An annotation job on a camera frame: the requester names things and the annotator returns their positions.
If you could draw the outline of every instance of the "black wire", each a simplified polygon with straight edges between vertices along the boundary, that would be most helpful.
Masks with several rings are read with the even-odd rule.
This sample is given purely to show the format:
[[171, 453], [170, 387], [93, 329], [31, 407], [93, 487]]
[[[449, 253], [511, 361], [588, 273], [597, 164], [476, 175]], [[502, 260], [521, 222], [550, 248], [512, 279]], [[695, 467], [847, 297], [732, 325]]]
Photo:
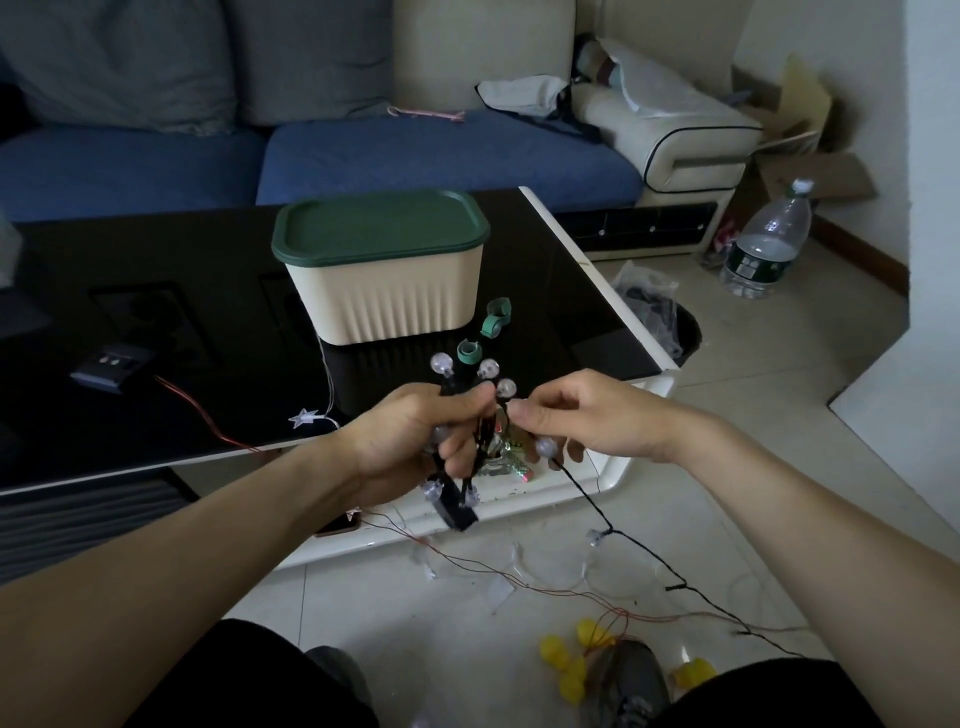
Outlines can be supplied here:
[[764, 642], [766, 642], [766, 643], [768, 643], [768, 644], [771, 644], [772, 646], [776, 647], [780, 652], [783, 652], [784, 654], [790, 655], [791, 657], [805, 657], [805, 655], [802, 655], [802, 654], [800, 654], [799, 652], [794, 652], [794, 651], [792, 651], [792, 650], [787, 649], [786, 647], [781, 647], [779, 644], [775, 643], [773, 640], [771, 640], [771, 639], [770, 639], [769, 637], [767, 637], [766, 635], [762, 635], [762, 634], [760, 634], [759, 632], [755, 632], [753, 629], [750, 628], [750, 626], [747, 624], [747, 622], [745, 622], [743, 619], [741, 619], [740, 617], [738, 617], [737, 615], [735, 615], [733, 612], [731, 612], [731, 611], [729, 611], [729, 610], [726, 610], [726, 609], [724, 609], [723, 607], [721, 607], [719, 604], [717, 604], [716, 602], [714, 602], [712, 599], [710, 599], [707, 595], [705, 595], [703, 592], [701, 592], [701, 591], [700, 591], [699, 589], [697, 589], [696, 587], [691, 587], [690, 584], [689, 584], [689, 582], [688, 582], [686, 579], [684, 579], [676, 569], [674, 569], [674, 568], [671, 567], [669, 564], [667, 564], [667, 563], [663, 560], [663, 558], [662, 558], [659, 554], [657, 554], [655, 551], [651, 550], [648, 546], [645, 546], [644, 544], [642, 544], [640, 541], [638, 541], [637, 539], [635, 539], [635, 538], [634, 538], [633, 536], [631, 536], [629, 533], [624, 533], [624, 532], [621, 531], [619, 528], [614, 528], [614, 527], [613, 527], [613, 523], [611, 522], [611, 520], [610, 520], [609, 518], [607, 518], [607, 514], [605, 514], [605, 513], [600, 509], [600, 506], [597, 505], [597, 504], [593, 501], [593, 498], [591, 498], [591, 497], [589, 496], [589, 493], [587, 493], [587, 491], [584, 490], [583, 486], [580, 485], [580, 483], [577, 482], [577, 479], [576, 479], [575, 477], [573, 477], [573, 475], [570, 474], [570, 471], [567, 470], [567, 469], [564, 467], [564, 464], [561, 463], [561, 462], [560, 462], [559, 460], [557, 460], [556, 458], [553, 458], [553, 463], [554, 463], [558, 468], [560, 468], [562, 471], [564, 471], [564, 474], [565, 474], [568, 478], [570, 478], [570, 482], [573, 483], [575, 486], [577, 486], [577, 490], [580, 491], [580, 492], [583, 494], [584, 498], [587, 499], [587, 503], [589, 503], [591, 506], [593, 506], [593, 510], [596, 511], [596, 512], [600, 515], [600, 518], [602, 518], [602, 519], [604, 520], [604, 523], [607, 524], [607, 530], [600, 534], [601, 537], [610, 536], [611, 534], [614, 534], [614, 533], [615, 533], [617, 536], [623, 536], [623, 538], [625, 538], [625, 539], [627, 539], [628, 541], [636, 544], [637, 546], [639, 546], [640, 548], [642, 548], [644, 551], [646, 551], [647, 553], [649, 553], [651, 556], [653, 556], [655, 559], [657, 559], [657, 561], [659, 561], [661, 564], [663, 564], [663, 566], [666, 568], [666, 570], [668, 570], [670, 573], [672, 573], [674, 576], [676, 576], [676, 577], [680, 580], [680, 583], [679, 583], [679, 584], [674, 584], [673, 586], [666, 587], [666, 591], [668, 591], [668, 592], [675, 592], [675, 591], [678, 591], [678, 590], [685, 590], [685, 591], [688, 591], [688, 592], [693, 592], [694, 594], [696, 594], [697, 596], [699, 596], [701, 599], [703, 599], [704, 602], [706, 602], [707, 604], [709, 604], [709, 605], [710, 605], [713, 609], [715, 609], [717, 612], [719, 612], [719, 613], [722, 614], [722, 615], [725, 615], [725, 616], [729, 617], [730, 619], [733, 619], [733, 620], [734, 620], [735, 622], [737, 622], [741, 627], [743, 627], [742, 630], [740, 630], [739, 632], [736, 632], [735, 634], [738, 634], [738, 635], [750, 635], [751, 637], [759, 637], [761, 640], [763, 640]]

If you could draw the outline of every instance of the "cream sofa armrest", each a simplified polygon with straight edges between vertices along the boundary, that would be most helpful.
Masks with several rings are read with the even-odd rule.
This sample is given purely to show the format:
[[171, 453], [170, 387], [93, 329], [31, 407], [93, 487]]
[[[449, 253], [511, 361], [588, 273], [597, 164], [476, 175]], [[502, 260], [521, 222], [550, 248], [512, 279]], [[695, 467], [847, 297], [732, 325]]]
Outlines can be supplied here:
[[660, 194], [734, 189], [761, 134], [756, 122], [734, 109], [644, 117], [630, 109], [619, 89], [593, 84], [573, 87], [573, 110], [598, 127]]

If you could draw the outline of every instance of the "black pants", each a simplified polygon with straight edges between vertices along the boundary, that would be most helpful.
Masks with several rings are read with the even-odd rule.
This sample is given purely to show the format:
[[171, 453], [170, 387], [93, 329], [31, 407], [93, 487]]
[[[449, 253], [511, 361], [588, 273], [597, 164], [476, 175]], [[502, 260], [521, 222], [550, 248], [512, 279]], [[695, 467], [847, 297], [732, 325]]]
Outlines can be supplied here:
[[[690, 691], [651, 728], [881, 726], [836, 663], [770, 660]], [[225, 619], [183, 656], [128, 726], [376, 726], [366, 705], [299, 649], [265, 627]]]

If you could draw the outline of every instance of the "white tile floor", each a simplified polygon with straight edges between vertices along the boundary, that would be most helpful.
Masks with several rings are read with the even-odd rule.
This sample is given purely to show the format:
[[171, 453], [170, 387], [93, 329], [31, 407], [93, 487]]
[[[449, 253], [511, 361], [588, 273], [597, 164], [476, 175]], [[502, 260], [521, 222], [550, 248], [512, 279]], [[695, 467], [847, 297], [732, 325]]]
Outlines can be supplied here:
[[[764, 302], [722, 291], [685, 256], [647, 260], [681, 283], [680, 302], [697, 317], [704, 345], [684, 367], [678, 398], [718, 412], [764, 445], [918, 539], [960, 560], [960, 536], [910, 491], [826, 408], [825, 402], [884, 351], [906, 326], [906, 303], [835, 255], [811, 244], [781, 291]], [[618, 263], [602, 270], [612, 275]], [[803, 622], [776, 580], [706, 493], [677, 468], [642, 464], [633, 481], [601, 500], [614, 522], [658, 551], [686, 578], [742, 618], [766, 625]], [[583, 502], [446, 534], [442, 549], [497, 568], [511, 544], [537, 581], [566, 588], [579, 579], [586, 532], [600, 524]], [[540, 637], [573, 642], [582, 617], [599, 617], [581, 598], [514, 593], [495, 614], [491, 578], [431, 557], [426, 578], [413, 545], [385, 546], [306, 568], [275, 572], [233, 616], [261, 622], [303, 648], [335, 644], [366, 671], [385, 726], [407, 726], [426, 707], [450, 725], [575, 723], [555, 677], [537, 654]], [[695, 595], [665, 593], [647, 559], [608, 539], [590, 571], [594, 590], [625, 597], [632, 611], [663, 615], [702, 608]], [[729, 669], [777, 655], [735, 637], [712, 619], [635, 623], [666, 667], [702, 656]], [[826, 655], [806, 633], [777, 636], [784, 646]]]

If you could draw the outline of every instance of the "black glass tabletop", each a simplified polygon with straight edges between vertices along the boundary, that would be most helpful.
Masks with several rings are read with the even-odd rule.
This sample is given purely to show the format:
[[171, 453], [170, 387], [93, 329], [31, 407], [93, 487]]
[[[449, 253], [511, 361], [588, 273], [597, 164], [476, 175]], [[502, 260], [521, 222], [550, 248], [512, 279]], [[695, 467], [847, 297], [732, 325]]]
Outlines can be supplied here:
[[[15, 286], [0, 291], [0, 486], [121, 473], [231, 449], [151, 378], [116, 395], [70, 377], [104, 345], [157, 353], [154, 371], [191, 395], [229, 437], [257, 447], [326, 409], [324, 356], [345, 423], [408, 381], [436, 381], [430, 356], [479, 340], [528, 394], [590, 367], [622, 379], [660, 372], [519, 190], [478, 192], [492, 229], [476, 315], [466, 327], [323, 351], [270, 239], [276, 207], [22, 226]], [[513, 319], [479, 338], [489, 300]]]

